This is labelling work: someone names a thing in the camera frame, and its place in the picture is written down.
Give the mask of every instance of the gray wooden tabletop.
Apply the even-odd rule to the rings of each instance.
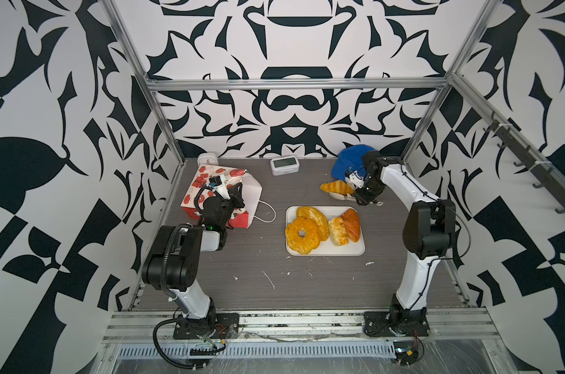
[[[383,206],[357,206],[335,200],[319,189],[332,181],[334,159],[300,160],[297,173],[273,176],[264,159],[221,159],[220,165],[245,168],[263,187],[261,199],[276,209],[276,220],[254,220],[250,228],[229,230],[222,251],[202,252],[197,279],[218,309],[385,308],[403,277],[407,250],[402,231],[407,210],[391,189]],[[181,201],[197,170],[189,159],[166,224],[190,222]],[[285,246],[285,212],[293,205],[349,205],[360,215],[366,251],[361,256],[291,256]],[[256,215],[273,216],[260,204]],[[428,306],[460,306],[441,264],[428,292]],[[148,286],[138,310],[174,310],[166,296]]]

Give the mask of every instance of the paper scrap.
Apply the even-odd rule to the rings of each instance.
[[[268,278],[268,280],[270,281],[270,284],[272,285],[272,288],[276,289],[276,286],[274,286],[274,283],[272,283],[272,280],[270,279],[270,277],[268,276],[268,274],[266,274],[266,272],[261,271],[262,273],[264,273],[264,275],[266,276],[266,278]]]

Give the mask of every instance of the bread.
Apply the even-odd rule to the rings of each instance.
[[[318,228],[318,236],[320,241],[328,240],[330,233],[328,232],[328,220],[326,216],[314,208],[313,206],[300,206],[297,208],[297,217],[305,217],[316,223]]]
[[[349,243],[349,236],[347,235],[345,223],[342,218],[332,218],[328,221],[328,228],[330,229],[330,237],[334,245],[345,245]]]
[[[340,218],[345,222],[345,229],[347,235],[352,242],[359,241],[361,236],[361,226],[359,222],[359,215],[354,209],[347,209],[346,212],[340,215]]]
[[[323,185],[320,186],[320,190],[324,191],[324,192],[335,192],[335,193],[340,193],[343,196],[346,196],[347,194],[353,194],[353,189],[346,184],[344,181],[342,180],[336,180],[334,182],[330,182],[330,183],[324,183]]]
[[[304,231],[305,236],[299,235],[299,231]],[[300,254],[308,254],[319,247],[318,229],[316,223],[309,218],[298,217],[285,229],[286,244],[293,251]]]

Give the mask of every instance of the plate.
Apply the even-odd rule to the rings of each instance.
[[[297,218],[297,208],[299,207],[291,206],[286,210],[287,226]],[[314,206],[314,208],[322,212],[327,220],[338,217],[346,212],[347,209],[353,209],[350,206]],[[346,245],[336,246],[332,243],[332,238],[329,237],[328,240],[321,242],[319,247],[309,252],[309,254],[300,254],[297,251],[293,251],[289,248],[288,244],[286,244],[286,251],[293,256],[359,256],[366,251],[366,243],[363,241],[363,232],[361,232],[357,243],[353,243],[349,240],[349,243]]]

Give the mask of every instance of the wall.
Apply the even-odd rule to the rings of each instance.
[[[565,0],[505,0],[463,72],[565,174]],[[453,90],[410,165],[472,231],[454,260],[471,303],[488,308],[521,369],[564,373],[565,214],[485,127]]]
[[[0,372],[88,372],[176,160],[102,7],[0,1]]]
[[[149,78],[443,76],[483,0],[116,0]],[[401,154],[433,89],[162,92],[186,156]]]

